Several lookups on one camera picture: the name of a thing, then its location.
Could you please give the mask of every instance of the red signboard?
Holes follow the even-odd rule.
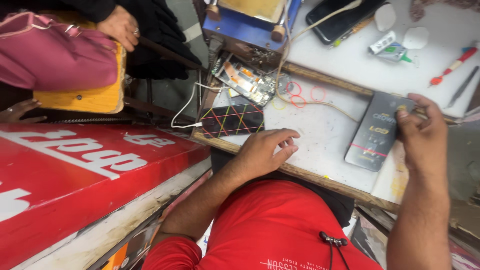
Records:
[[[151,126],[0,124],[0,270],[206,159]]]

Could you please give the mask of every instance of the red t-shirt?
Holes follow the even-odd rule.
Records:
[[[220,207],[207,252],[183,237],[169,237],[148,254],[142,270],[327,270],[330,246],[318,236],[346,238],[313,191],[289,181],[265,180],[232,194]],[[349,241],[340,248],[352,270],[381,270]],[[333,269],[346,269],[333,249]]]

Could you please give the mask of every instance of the black smartphone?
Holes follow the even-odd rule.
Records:
[[[308,25],[312,25],[330,13],[337,11],[353,0],[323,0],[305,18]],[[317,25],[312,30],[323,44],[330,45],[343,35],[347,34],[355,25],[370,17],[383,5],[385,0],[363,0],[360,6],[339,13]]]
[[[265,129],[262,107],[251,103],[203,109],[200,120],[207,139],[252,134]]]
[[[396,140],[396,112],[411,112],[413,100],[376,92],[353,138],[345,161],[378,172]]]

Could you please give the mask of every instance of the pink bag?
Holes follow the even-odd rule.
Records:
[[[23,12],[7,16],[0,24],[0,81],[39,91],[115,83],[115,42],[100,31],[54,19]]]

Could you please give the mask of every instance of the hand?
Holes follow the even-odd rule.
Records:
[[[405,110],[397,113],[397,122],[406,153],[406,166],[410,173],[426,177],[446,177],[447,133],[442,112],[428,98],[409,94],[409,99],[425,109],[428,120],[409,114]]]
[[[20,120],[20,117],[27,111],[37,108],[40,105],[42,105],[42,103],[36,99],[19,102],[4,111],[0,111],[0,123],[36,123],[43,121],[47,118],[46,116]]]
[[[286,128],[252,134],[227,166],[245,181],[273,172],[298,150],[292,138],[300,134]],[[277,145],[282,150],[274,154]]]
[[[96,25],[96,29],[116,39],[127,51],[132,52],[138,44],[140,33],[137,20],[122,6],[116,5],[112,13]]]

